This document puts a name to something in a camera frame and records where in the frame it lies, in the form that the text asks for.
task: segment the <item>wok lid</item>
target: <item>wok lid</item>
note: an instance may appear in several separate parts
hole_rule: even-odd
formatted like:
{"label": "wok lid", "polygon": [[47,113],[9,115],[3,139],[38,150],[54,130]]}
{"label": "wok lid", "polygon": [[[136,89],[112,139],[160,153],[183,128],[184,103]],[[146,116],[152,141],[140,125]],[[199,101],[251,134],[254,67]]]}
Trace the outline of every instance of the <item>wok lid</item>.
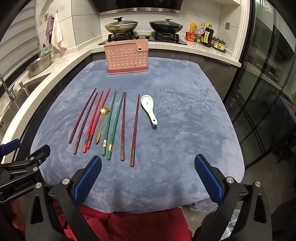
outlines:
{"label": "wok lid", "polygon": [[176,26],[176,27],[182,26],[183,27],[182,24],[179,24],[179,23],[176,23],[176,22],[171,22],[170,20],[172,20],[172,18],[167,18],[166,17],[165,20],[157,20],[157,21],[152,21],[152,22],[149,22],[149,23],[160,25],[160,26]]}
{"label": "wok lid", "polygon": [[130,25],[130,24],[138,24],[138,22],[136,21],[131,21],[131,20],[122,20],[123,17],[119,17],[119,18],[114,18],[114,20],[117,20],[116,22],[112,22],[110,24],[107,24],[106,26],[108,25],[118,25],[118,26],[122,26],[122,25]]}

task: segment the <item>wok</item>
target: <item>wok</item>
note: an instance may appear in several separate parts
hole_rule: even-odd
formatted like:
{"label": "wok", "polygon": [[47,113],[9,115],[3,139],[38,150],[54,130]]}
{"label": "wok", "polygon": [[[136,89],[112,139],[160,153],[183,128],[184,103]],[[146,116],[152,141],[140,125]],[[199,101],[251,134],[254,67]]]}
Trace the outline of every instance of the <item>wok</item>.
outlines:
{"label": "wok", "polygon": [[117,20],[117,22],[107,24],[105,28],[110,33],[118,34],[133,31],[138,25],[138,22],[136,21],[123,21],[122,18],[123,17],[114,18],[114,20]]}
{"label": "wok", "polygon": [[183,25],[170,22],[170,20],[172,20],[172,18],[165,18],[165,20],[153,21],[149,22],[149,24],[156,32],[168,34],[175,34],[183,28]]}

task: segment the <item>yellow package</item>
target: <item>yellow package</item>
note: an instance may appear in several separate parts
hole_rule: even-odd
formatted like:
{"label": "yellow package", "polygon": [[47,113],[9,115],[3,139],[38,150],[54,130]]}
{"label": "yellow package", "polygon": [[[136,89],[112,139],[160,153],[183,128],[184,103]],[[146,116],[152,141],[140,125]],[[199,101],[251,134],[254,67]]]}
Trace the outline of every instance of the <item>yellow package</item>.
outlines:
{"label": "yellow package", "polygon": [[197,27],[197,24],[191,22],[190,23],[190,30],[189,30],[189,32],[190,33],[195,33],[196,27]]}

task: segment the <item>blue fleece blanket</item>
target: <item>blue fleece blanket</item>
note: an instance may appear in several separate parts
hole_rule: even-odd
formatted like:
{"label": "blue fleece blanket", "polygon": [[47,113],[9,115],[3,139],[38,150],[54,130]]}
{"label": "blue fleece blanket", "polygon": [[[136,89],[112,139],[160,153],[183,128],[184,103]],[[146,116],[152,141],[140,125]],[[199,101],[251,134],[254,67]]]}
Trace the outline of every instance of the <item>blue fleece blanket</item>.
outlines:
{"label": "blue fleece blanket", "polygon": [[[225,176],[233,176],[238,182],[242,180],[244,162],[234,128],[220,97],[201,68],[184,60],[149,58],[148,61],[147,72],[116,75],[108,75],[106,60],[94,61],[58,96],[31,149],[34,151],[44,144],[51,148],[50,156],[40,166],[48,184],[72,177],[94,155],[98,155],[102,158],[102,171],[84,204],[110,213],[160,211],[209,198],[194,169],[194,158],[200,153]],[[82,153],[96,101],[77,155],[73,155],[73,148],[87,111],[72,144],[68,143],[77,118],[95,87],[99,94],[104,90],[104,95],[111,88],[105,104],[107,107],[110,107],[114,90],[117,90],[109,140],[121,94],[126,91],[125,161],[120,160],[122,110],[111,160],[107,161],[106,156],[102,156],[102,137],[98,145],[92,142],[91,148]],[[138,94],[153,97],[158,125],[152,128],[140,105],[135,167],[130,167]]]}

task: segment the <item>pink plastic basket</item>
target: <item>pink plastic basket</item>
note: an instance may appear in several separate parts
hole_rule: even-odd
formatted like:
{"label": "pink plastic basket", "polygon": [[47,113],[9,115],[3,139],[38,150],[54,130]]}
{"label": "pink plastic basket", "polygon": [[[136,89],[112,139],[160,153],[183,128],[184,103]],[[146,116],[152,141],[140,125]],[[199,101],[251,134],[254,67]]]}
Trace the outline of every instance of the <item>pink plastic basket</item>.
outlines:
{"label": "pink plastic basket", "polygon": [[148,40],[135,39],[104,45],[109,74],[148,71]]}

